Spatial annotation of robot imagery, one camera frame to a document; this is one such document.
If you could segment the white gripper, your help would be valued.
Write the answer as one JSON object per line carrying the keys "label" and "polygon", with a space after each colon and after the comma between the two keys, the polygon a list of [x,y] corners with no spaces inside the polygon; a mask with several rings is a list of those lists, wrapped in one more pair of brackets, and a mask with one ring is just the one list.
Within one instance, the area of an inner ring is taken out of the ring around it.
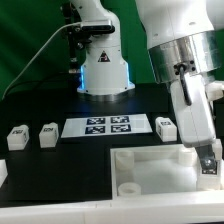
{"label": "white gripper", "polygon": [[216,133],[205,87],[201,75],[185,75],[187,92],[191,104],[187,105],[180,81],[170,86],[175,118],[183,145],[187,148],[196,147],[203,170],[215,170],[216,160],[211,144]]}

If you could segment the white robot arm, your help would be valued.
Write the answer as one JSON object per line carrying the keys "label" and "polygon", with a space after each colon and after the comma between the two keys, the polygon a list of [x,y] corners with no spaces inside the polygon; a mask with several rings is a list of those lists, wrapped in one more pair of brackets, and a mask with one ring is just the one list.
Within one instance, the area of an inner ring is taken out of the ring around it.
{"label": "white robot arm", "polygon": [[[78,91],[113,98],[134,88],[121,55],[120,22],[100,0],[70,0],[90,36]],[[215,32],[224,29],[224,0],[135,0],[147,35],[154,77],[169,86],[180,137],[193,147],[204,171],[217,167],[216,139],[206,95],[207,73],[221,62]]]}

